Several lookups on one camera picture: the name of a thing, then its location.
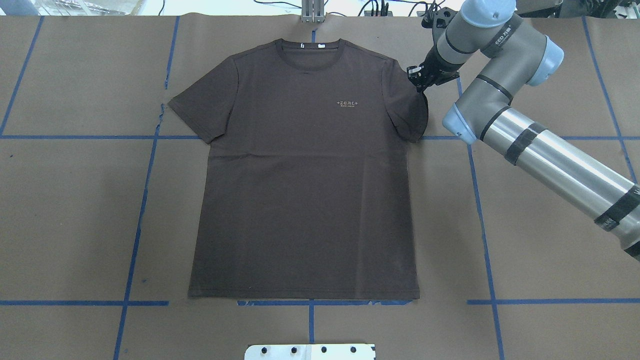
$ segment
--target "t-shirt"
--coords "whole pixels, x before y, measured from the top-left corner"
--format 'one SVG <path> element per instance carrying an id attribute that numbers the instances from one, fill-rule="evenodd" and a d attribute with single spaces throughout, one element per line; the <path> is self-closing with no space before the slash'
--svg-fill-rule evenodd
<path id="1" fill-rule="evenodd" d="M 169 106 L 211 145 L 190 297 L 419 297 L 406 141 L 428 108 L 396 60 L 279 39 Z"/>

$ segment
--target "silver robot arm tube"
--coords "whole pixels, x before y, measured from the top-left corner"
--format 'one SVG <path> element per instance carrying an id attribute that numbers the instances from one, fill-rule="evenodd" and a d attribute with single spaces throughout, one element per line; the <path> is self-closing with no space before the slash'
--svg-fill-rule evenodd
<path id="1" fill-rule="evenodd" d="M 640 261 L 640 187 L 510 106 L 523 85 L 544 82 L 563 59 L 562 50 L 514 9 L 515 0 L 467 0 L 429 52 L 452 69 L 477 50 L 491 58 L 443 124 L 524 169 L 615 234 Z"/>

